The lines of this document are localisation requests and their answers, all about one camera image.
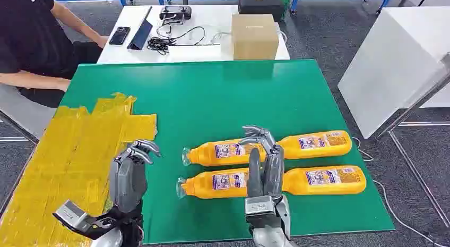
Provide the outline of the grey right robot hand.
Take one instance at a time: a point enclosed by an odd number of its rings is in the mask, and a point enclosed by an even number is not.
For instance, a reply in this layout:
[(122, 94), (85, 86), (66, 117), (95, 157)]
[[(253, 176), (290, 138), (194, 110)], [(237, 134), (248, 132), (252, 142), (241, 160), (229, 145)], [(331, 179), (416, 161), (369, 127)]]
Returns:
[(257, 125), (244, 125), (245, 137), (238, 144), (261, 144), (266, 155), (261, 159), (259, 150), (254, 148), (249, 157), (247, 196), (249, 198), (270, 196), (278, 203), (282, 199), (284, 174), (284, 150), (270, 131)]

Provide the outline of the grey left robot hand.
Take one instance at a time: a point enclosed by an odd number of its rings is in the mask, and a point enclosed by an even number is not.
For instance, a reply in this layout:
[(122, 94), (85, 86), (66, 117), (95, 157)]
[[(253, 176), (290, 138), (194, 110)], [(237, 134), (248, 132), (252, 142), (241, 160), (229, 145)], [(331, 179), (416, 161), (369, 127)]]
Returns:
[(138, 139), (111, 161), (110, 199), (120, 212), (129, 213), (141, 202), (147, 190), (145, 166), (153, 164), (151, 152), (157, 157), (162, 156), (155, 142)]

